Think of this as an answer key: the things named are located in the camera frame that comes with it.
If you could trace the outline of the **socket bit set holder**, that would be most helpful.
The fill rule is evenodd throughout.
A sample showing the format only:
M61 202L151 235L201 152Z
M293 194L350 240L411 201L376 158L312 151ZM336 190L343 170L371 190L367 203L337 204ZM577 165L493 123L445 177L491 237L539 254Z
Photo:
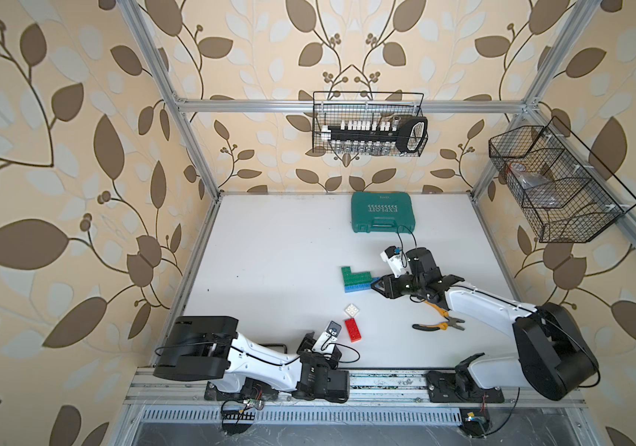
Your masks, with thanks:
M373 121L341 121L321 125L314 146L337 154L420 156L429 142L424 116L392 115Z

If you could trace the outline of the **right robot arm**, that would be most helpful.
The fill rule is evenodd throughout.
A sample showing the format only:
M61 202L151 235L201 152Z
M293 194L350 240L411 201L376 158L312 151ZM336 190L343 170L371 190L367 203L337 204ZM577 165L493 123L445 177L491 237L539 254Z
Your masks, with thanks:
M479 290L460 276L444 275L425 247L404 251L390 246L381 258L391 272L373 281L374 291L387 299L410 297L442 316L440 323L415 324L414 330L462 330L464 320L450 314L457 311L515 343L512 354L490 356L479 352L459 362L451 373L428 372L431 401L501 403L503 388L531 388L550 401L560 401L576 388L585 388L587 379L601 379L595 354L574 317L562 306L520 303Z

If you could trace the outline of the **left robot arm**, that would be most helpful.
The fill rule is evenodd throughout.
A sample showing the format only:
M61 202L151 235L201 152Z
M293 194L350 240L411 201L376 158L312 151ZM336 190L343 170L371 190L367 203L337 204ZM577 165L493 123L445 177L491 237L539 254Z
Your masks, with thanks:
M338 364L342 327L331 321L319 337L304 336L295 354L282 353L238 332L229 316L182 316L156 349L154 376L174 382L206 381L230 398L287 393L303 401L345 403L349 371Z

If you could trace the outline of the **black hex key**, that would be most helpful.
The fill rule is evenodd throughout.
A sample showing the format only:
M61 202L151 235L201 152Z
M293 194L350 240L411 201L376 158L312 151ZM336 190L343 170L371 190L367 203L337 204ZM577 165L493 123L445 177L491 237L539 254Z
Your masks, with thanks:
M284 354L288 353L288 347L286 346L286 344L280 344L280 343L269 343L269 344L249 344L249 347L251 347L251 349L258 349L258 348L263 348L263 349L275 349L276 351L280 351Z

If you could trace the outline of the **yellow black pliers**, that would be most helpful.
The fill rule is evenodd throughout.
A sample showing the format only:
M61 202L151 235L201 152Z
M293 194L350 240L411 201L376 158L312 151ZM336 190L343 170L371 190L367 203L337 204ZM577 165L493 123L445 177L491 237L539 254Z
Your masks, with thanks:
M463 323L465 322L464 320L452 317L449 314L448 310L445 310L444 308L438 305L435 305L429 302L426 302L426 305L428 305L433 310L436 310L436 312L438 312L440 317L442 317L442 321L440 321L439 323L434 323L434 324L415 323L412 325L412 328L414 330L420 331L420 332L428 332L428 333L446 331L448 329L455 329L458 331L465 330L465 327L463 326Z

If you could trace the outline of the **blue lego brick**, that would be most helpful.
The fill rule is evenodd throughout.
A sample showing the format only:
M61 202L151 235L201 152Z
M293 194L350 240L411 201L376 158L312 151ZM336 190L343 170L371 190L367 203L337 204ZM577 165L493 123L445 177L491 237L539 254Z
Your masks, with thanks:
M379 278L373 278L370 282L360 282L359 284L351 284L344 286L344 292L357 293L362 291L368 291L372 289L372 285L379 281Z

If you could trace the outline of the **white square lego brick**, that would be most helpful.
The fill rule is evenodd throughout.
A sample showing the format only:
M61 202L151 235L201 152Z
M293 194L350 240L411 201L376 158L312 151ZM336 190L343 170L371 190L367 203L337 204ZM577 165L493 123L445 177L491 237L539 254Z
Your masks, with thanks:
M349 304L349 306L345 308L345 312L349 315L349 317L354 318L359 314L360 310L354 304Z

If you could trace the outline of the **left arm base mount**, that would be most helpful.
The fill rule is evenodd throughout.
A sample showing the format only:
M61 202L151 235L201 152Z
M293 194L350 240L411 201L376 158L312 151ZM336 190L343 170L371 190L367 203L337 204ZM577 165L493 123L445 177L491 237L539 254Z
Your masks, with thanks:
M275 390L268 384L252 378L245 379L243 387L234 393L222 392L209 382L204 392L206 401L243 401L247 399L262 401L277 401L279 391Z

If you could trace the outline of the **aluminium rail front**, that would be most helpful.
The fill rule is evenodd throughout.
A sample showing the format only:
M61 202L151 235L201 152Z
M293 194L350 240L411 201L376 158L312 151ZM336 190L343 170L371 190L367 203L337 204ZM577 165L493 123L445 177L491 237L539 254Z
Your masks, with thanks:
M349 406L404 406L423 407L430 404L429 396L434 391L427 382L425 370L407 369L358 369L349 372L351 390ZM139 368L135 373L129 390L126 392L126 404L208 404L206 395L214 396L216 387L207 381L174 382L154 376L152 368ZM476 407L481 405L489 409L496 408L548 408L548 409L585 409L587 403L580 391L573 391L561 401L550 401L529 388L503 388L504 400L493 401L483 397L466 401L457 399L453 403L444 403L444 407Z

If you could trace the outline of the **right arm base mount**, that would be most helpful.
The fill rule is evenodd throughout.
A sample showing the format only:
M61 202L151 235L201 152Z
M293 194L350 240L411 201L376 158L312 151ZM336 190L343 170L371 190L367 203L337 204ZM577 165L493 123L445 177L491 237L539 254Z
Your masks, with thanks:
M459 362L451 372L428 371L427 393L432 403L503 403L505 397L497 388L480 388L468 373L468 366L484 356L477 353Z

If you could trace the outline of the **plastic bag in basket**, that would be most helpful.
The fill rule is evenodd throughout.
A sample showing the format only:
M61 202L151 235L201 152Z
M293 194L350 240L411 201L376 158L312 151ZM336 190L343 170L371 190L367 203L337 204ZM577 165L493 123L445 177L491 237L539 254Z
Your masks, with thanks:
M555 208L559 205L557 189L554 180L546 176L531 172L521 163L509 164L510 172L520 185L522 202L533 208Z

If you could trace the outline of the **green plastic tool case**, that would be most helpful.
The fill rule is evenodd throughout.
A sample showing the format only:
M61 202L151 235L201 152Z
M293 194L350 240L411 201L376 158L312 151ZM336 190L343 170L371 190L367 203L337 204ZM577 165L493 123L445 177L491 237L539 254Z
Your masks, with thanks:
M355 233L409 233L416 228L412 199L407 193L367 193L351 196L351 227Z

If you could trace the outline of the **red lego brick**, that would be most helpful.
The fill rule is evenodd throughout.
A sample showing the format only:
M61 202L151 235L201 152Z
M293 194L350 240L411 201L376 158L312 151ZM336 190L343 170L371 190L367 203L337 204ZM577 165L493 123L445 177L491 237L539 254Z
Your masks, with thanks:
M361 331L354 318L349 318L344 321L345 328L348 331L349 340L351 343L356 343L362 339Z

